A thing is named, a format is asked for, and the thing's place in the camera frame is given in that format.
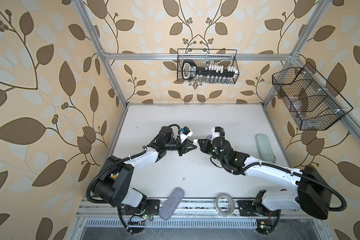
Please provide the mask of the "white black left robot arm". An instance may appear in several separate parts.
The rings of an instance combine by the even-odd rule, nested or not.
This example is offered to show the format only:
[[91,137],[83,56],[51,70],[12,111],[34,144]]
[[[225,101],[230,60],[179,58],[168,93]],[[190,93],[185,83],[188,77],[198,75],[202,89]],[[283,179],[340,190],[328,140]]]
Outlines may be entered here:
[[181,157],[196,149],[194,142],[188,139],[192,134],[188,127],[181,128],[177,124],[164,126],[141,153],[124,159],[108,157],[86,190],[87,200],[112,207],[143,207],[146,196],[130,187],[133,173],[158,162],[168,151],[176,151]]

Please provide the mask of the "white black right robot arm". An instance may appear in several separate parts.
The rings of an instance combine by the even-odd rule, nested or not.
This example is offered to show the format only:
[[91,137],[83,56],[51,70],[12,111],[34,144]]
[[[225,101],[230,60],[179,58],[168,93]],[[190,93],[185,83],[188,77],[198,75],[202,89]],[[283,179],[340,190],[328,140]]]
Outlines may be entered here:
[[263,162],[233,150],[230,142],[220,137],[194,140],[194,143],[202,153],[218,160],[226,172],[235,176],[260,178],[282,187],[278,192],[258,192],[253,202],[258,214],[295,210],[326,220],[329,212],[342,212],[348,206],[345,198],[330,187],[312,166],[306,166],[302,170]]

